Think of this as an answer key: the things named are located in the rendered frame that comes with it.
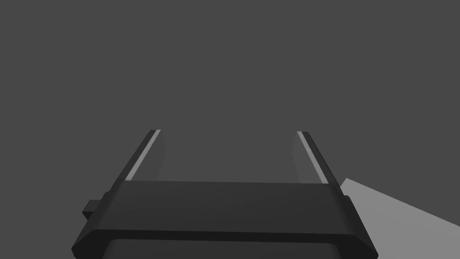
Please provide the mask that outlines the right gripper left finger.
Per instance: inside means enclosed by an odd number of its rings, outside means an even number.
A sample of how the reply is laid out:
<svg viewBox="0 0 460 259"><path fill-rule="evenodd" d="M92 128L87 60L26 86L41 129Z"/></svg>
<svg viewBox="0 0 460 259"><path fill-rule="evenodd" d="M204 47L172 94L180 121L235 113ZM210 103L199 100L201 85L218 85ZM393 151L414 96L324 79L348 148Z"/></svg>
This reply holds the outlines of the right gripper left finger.
<svg viewBox="0 0 460 259"><path fill-rule="evenodd" d="M127 181L159 181L166 156L161 130L150 130L114 182L118 188Z"/></svg>

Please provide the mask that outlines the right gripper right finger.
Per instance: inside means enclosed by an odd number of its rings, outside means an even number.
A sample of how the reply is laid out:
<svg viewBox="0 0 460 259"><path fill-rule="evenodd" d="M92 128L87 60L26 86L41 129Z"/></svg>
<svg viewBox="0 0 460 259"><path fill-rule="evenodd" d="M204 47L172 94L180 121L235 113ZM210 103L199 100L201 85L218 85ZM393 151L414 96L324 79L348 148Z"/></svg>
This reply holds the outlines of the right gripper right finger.
<svg viewBox="0 0 460 259"><path fill-rule="evenodd" d="M337 179L311 135L306 131L292 131L291 135L291 182L339 188Z"/></svg>

